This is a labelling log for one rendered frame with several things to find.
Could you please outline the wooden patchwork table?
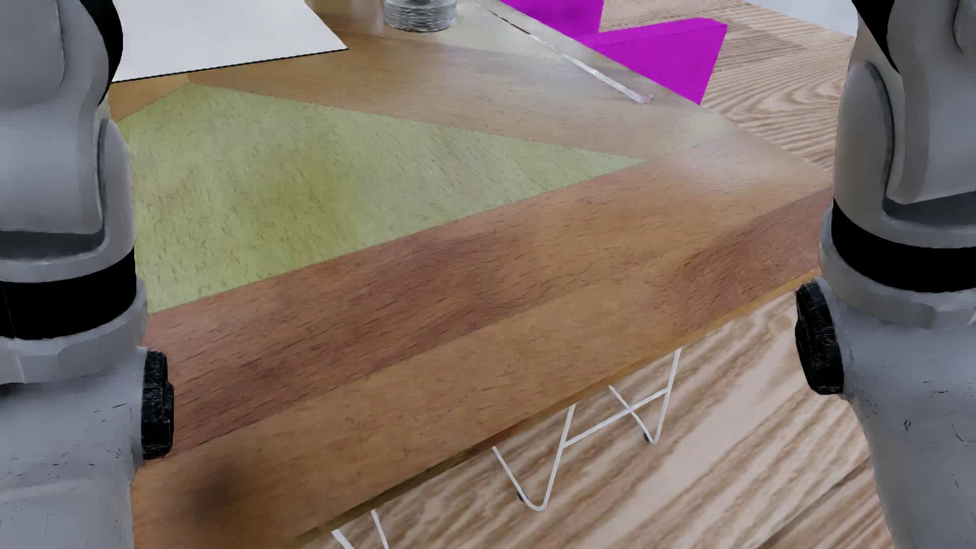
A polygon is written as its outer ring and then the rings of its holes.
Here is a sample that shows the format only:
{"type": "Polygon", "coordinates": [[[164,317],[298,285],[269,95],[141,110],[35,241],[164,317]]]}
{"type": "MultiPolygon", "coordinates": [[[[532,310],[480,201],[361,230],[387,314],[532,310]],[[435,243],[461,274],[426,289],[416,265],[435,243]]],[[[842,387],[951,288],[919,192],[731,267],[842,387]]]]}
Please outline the wooden patchwork table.
{"type": "Polygon", "coordinates": [[[118,82],[176,435],[136,549],[279,549],[806,276],[829,176],[459,0],[347,49],[118,82]]]}

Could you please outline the clear acrylic panel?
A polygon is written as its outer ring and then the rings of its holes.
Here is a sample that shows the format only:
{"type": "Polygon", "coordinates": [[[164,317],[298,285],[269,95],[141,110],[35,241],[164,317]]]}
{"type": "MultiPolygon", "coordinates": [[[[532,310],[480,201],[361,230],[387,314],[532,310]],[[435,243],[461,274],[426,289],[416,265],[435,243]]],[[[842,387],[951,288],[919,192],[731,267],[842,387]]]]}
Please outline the clear acrylic panel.
{"type": "Polygon", "coordinates": [[[651,79],[598,53],[574,38],[507,5],[503,0],[472,0],[484,12],[499,19],[516,32],[533,39],[569,64],[591,74],[623,96],[646,105],[663,97],[665,89],[651,79]]]}

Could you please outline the clear glass jar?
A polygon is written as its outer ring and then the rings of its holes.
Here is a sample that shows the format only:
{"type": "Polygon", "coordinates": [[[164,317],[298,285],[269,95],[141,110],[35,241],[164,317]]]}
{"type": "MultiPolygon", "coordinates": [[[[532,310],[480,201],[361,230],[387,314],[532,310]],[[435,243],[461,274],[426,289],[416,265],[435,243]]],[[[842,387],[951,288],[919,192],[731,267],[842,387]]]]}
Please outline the clear glass jar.
{"type": "Polygon", "coordinates": [[[383,0],[384,21],[400,31],[436,32],[453,26],[458,0],[383,0]]]}

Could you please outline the white paper sheet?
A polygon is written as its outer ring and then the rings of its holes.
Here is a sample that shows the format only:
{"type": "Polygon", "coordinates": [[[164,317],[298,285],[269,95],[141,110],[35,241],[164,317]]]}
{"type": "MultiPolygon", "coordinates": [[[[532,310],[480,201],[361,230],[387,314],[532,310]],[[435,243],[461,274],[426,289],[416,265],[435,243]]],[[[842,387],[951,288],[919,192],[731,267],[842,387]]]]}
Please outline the white paper sheet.
{"type": "Polygon", "coordinates": [[[113,1],[124,31],[113,82],[347,49],[306,0],[113,1]]]}

